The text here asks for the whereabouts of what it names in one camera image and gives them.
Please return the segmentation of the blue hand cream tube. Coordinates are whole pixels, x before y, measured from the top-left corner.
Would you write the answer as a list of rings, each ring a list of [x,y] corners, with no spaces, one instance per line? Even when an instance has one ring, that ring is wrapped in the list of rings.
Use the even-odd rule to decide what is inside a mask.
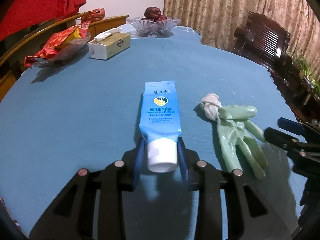
[[[174,81],[145,83],[139,129],[146,142],[148,169],[155,173],[174,171],[182,133]]]

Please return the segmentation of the potted green plant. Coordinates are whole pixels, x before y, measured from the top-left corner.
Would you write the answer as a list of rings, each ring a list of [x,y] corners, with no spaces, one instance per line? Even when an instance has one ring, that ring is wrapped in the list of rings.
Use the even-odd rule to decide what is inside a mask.
[[[311,69],[310,64],[308,64],[307,60],[303,56],[296,55],[295,61],[300,66],[303,71],[303,77],[308,80],[310,85],[312,86],[315,93],[319,96],[319,81],[316,78],[316,75]]]

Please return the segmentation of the green rubber glove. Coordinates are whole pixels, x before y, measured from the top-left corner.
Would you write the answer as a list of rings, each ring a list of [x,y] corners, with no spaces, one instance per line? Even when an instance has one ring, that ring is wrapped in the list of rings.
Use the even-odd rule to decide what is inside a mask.
[[[251,122],[257,109],[254,106],[223,106],[219,96],[214,93],[203,97],[200,107],[209,120],[216,122],[221,153],[228,172],[243,171],[236,155],[236,148],[239,148],[257,180],[265,180],[264,168],[268,161],[256,140],[263,143],[266,140],[263,130]]]

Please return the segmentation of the blue table cloth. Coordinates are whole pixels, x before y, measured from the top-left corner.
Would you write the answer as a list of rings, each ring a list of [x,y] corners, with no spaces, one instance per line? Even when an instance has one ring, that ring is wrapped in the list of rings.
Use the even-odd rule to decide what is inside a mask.
[[[266,68],[199,42],[141,38],[107,60],[87,50],[61,68],[26,70],[1,101],[1,197],[29,236],[34,224],[80,168],[104,169],[135,148],[146,82],[174,80],[186,148],[225,170],[215,123],[199,107],[215,93],[224,106],[252,105],[261,129],[295,120]],[[266,179],[247,175],[293,232],[306,179],[292,172],[285,152],[261,144]],[[127,239],[193,239],[198,194],[180,171],[157,174],[144,163],[135,192],[123,193]]]

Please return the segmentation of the patterned beige curtain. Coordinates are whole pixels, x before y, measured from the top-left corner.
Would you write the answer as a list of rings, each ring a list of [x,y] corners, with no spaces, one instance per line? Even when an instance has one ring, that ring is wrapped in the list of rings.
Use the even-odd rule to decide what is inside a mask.
[[[287,53],[303,56],[319,68],[319,20],[306,0],[165,0],[167,16],[202,35],[202,43],[232,50],[236,27],[245,26],[249,12],[279,23],[291,35]]]

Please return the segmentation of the glass snack dish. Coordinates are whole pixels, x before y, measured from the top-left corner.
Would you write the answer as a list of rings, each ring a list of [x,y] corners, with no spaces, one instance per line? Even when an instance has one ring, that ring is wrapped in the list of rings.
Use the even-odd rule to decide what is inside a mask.
[[[35,62],[31,64],[31,67],[47,68],[47,67],[61,67],[81,54],[87,48],[87,43],[91,38],[89,32],[85,38],[72,40],[69,45],[58,52],[51,59],[36,58]]]

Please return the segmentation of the tissue box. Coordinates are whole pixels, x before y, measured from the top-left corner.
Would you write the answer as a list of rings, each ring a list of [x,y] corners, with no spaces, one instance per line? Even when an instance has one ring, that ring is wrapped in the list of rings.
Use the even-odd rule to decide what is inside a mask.
[[[108,60],[122,51],[128,49],[131,35],[123,33],[120,28],[113,28],[95,36],[88,42],[90,58],[95,60]]]

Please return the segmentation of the red snack bags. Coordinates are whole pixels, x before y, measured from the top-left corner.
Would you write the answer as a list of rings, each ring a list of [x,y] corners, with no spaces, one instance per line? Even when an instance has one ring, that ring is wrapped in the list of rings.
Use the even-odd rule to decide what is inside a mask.
[[[72,40],[85,38],[89,29],[90,21],[74,25],[64,31],[53,34],[43,48],[33,56],[24,58],[23,64],[31,68],[36,58],[51,59],[58,52],[66,48]]]

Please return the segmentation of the glass fruit bowl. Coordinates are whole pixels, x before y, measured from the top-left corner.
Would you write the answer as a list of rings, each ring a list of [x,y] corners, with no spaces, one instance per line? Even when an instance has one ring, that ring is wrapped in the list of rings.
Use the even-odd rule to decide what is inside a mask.
[[[131,24],[137,35],[141,37],[168,37],[174,27],[179,25],[179,18],[168,18],[164,21],[143,20],[141,17],[128,18],[127,23]]]

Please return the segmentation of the red apples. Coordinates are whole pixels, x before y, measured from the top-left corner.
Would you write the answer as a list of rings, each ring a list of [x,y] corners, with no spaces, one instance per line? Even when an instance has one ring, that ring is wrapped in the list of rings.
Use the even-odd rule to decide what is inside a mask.
[[[167,16],[161,13],[158,7],[148,7],[144,12],[144,17],[142,20],[148,20],[153,22],[167,21]]]

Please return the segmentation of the red cloth cover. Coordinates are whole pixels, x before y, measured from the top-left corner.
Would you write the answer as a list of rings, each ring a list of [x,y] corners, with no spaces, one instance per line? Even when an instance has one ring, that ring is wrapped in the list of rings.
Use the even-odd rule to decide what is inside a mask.
[[[86,0],[1,0],[1,40],[32,25],[79,12]]]

